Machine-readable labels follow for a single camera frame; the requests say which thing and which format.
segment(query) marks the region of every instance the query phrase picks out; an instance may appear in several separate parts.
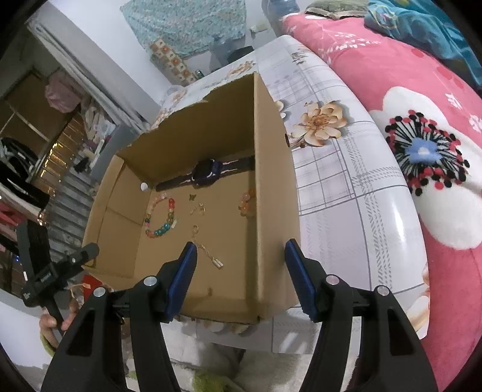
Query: cardboard box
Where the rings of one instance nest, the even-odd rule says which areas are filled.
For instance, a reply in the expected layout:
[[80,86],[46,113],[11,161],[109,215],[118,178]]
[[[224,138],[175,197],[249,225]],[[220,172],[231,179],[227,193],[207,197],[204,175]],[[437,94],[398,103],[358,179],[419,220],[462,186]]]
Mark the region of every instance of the cardboard box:
[[[185,185],[168,191],[175,199],[174,229],[148,238],[146,209],[160,181],[191,172],[201,160],[221,161],[255,154],[255,171],[219,179],[209,187]],[[285,128],[259,74],[219,87],[200,102],[165,119],[115,156],[99,187],[84,244],[99,245],[86,269],[116,290],[132,287],[163,263],[179,257],[198,225],[198,243],[224,267],[218,270],[203,250],[182,313],[221,322],[254,323],[298,303],[284,263],[284,245],[299,239],[295,169]],[[256,217],[242,217],[241,195],[256,188]],[[194,201],[190,194],[196,194]],[[192,209],[203,203],[205,215]],[[159,203],[151,229],[166,220]]]

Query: blue flower center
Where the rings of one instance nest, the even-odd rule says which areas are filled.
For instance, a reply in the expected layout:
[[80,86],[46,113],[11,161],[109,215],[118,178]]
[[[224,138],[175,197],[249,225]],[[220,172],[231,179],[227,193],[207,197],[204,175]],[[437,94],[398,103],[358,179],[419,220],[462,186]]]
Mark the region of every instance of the blue flower center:
[[432,140],[413,138],[412,145],[405,149],[410,163],[433,165],[442,156],[437,152],[437,143]]

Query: smartwatch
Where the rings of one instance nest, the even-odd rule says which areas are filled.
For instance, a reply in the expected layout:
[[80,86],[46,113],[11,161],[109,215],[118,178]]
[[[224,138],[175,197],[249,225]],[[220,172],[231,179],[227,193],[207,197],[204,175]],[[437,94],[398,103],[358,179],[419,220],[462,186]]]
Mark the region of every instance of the smartwatch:
[[248,170],[254,170],[254,155],[229,162],[206,159],[199,162],[189,174],[160,182],[156,185],[156,192],[187,184],[197,187],[208,186],[214,184],[221,177]]

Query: blue blanket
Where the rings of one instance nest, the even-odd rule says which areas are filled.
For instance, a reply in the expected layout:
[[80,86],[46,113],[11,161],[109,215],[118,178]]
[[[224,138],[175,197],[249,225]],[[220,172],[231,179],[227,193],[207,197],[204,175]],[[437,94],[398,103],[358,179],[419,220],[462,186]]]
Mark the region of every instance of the blue blanket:
[[132,0],[120,11],[148,53],[158,38],[184,58],[246,32],[244,0]]
[[432,53],[476,91],[481,89],[482,68],[474,52],[430,0],[370,0],[365,26]]

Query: blue gripper pad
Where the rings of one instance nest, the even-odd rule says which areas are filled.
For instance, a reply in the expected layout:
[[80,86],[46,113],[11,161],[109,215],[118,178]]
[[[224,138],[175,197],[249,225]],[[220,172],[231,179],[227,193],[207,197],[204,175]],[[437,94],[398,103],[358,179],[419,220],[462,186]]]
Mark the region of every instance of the blue gripper pad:
[[181,256],[177,261],[171,262],[177,265],[169,288],[167,289],[166,310],[164,312],[165,320],[170,322],[173,317],[181,312],[181,307],[186,297],[187,290],[191,284],[194,270],[198,260],[198,249],[192,242],[188,242],[184,247]]
[[284,260],[303,312],[310,320],[319,322],[321,315],[317,308],[317,286],[326,278],[323,267],[319,262],[307,259],[294,239],[284,247]]

